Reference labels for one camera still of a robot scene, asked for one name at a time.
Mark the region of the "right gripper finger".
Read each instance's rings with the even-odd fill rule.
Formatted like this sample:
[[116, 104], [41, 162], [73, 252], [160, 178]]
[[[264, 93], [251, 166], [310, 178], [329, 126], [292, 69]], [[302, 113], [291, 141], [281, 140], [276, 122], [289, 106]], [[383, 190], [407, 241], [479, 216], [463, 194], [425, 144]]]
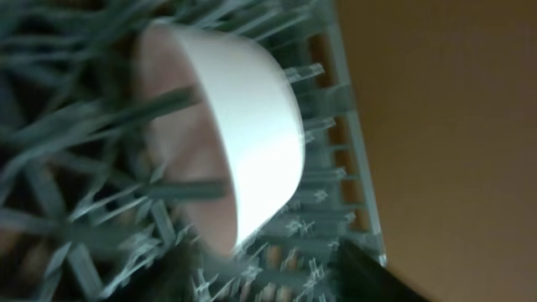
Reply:
[[353, 241], [335, 251], [335, 296], [344, 302], [428, 302]]

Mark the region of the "pink saucer plate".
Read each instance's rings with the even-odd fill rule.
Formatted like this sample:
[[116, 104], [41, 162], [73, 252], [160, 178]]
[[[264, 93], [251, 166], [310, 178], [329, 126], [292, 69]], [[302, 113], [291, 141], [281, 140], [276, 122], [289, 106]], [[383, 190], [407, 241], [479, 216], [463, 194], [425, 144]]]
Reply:
[[223, 181], [222, 196], [184, 210], [210, 251], [234, 256], [290, 200], [303, 174], [305, 131], [283, 69], [251, 39], [164, 21], [140, 34], [133, 63], [143, 102], [193, 91], [192, 106], [149, 124], [149, 157], [171, 182]]

